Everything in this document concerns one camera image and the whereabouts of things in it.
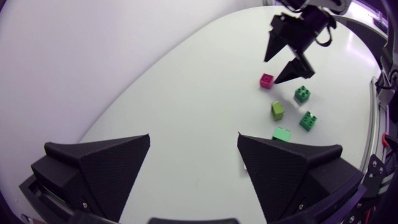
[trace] white table surface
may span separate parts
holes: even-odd
[[[368,135],[371,77],[379,68],[366,46],[345,26],[333,30],[330,47],[306,51],[311,79],[259,86],[293,59],[288,47],[270,62],[264,54],[280,6],[257,7],[218,19],[160,59],[97,120],[82,142],[150,134],[150,149],[124,208],[121,223],[151,217],[207,220],[235,217],[265,223],[259,201],[236,147],[238,131],[271,138],[275,127],[290,142],[341,144],[342,157],[359,167]],[[327,40],[321,34],[321,40]],[[294,91],[311,96],[299,105]],[[271,103],[285,114],[274,121]],[[309,110],[318,117],[310,132],[300,125]]]

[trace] dark green block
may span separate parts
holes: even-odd
[[[281,127],[276,127],[274,133],[272,135],[272,139],[281,140],[281,141],[289,141],[290,138],[290,131],[287,129],[283,129]]]
[[[307,131],[310,131],[316,120],[317,117],[311,114],[311,112],[307,111],[301,119],[300,125]]]
[[[310,97],[310,95],[311,92],[305,86],[301,86],[296,90],[294,97],[296,97],[296,99],[303,103]]]

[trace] magenta block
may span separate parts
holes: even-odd
[[[262,74],[262,77],[260,79],[260,86],[264,88],[271,88],[272,84],[274,83],[274,77],[272,75],[268,74]]]

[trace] lego brick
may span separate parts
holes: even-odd
[[[274,117],[274,121],[282,119],[282,117],[284,116],[284,112],[285,110],[282,107],[282,103],[280,103],[279,101],[275,101],[271,104],[271,113]]]
[[[290,131],[281,127],[276,127],[272,135],[272,140],[289,141]]]
[[[262,74],[262,77],[260,79],[260,86],[270,89],[273,83],[274,83],[274,77],[272,75],[268,75],[265,73]]]
[[[294,97],[296,97],[296,99],[303,103],[310,97],[310,95],[311,92],[305,86],[301,86],[296,90]]]
[[[307,131],[310,131],[316,120],[317,117],[311,114],[311,112],[307,111],[301,119],[300,125]]]

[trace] black cable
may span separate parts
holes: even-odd
[[[382,86],[377,83],[375,83],[374,85],[378,88],[382,88],[383,90],[392,90],[396,87],[396,81],[397,81],[397,77],[394,77],[391,81],[391,86]]]
[[[321,45],[322,47],[329,47],[329,45],[331,44],[331,41],[333,40],[332,38],[331,38],[331,31],[330,31],[330,28],[333,28],[333,29],[336,29],[336,27],[337,27],[337,24],[336,24],[336,20],[335,20],[335,18],[333,18],[333,16],[331,16],[331,15],[329,15],[329,23],[328,23],[328,25],[327,25],[327,29],[328,29],[328,33],[329,33],[329,40],[328,41],[326,41],[325,43],[320,43],[316,38],[315,38],[315,41],[317,42],[317,44],[319,44],[319,45]]]
[[[299,9],[299,10],[291,9],[290,6],[286,5],[286,3],[285,3],[284,1],[281,1],[280,3],[282,3],[282,4],[283,4],[288,10],[290,10],[291,12],[300,13],[300,12],[303,11],[303,9]]]

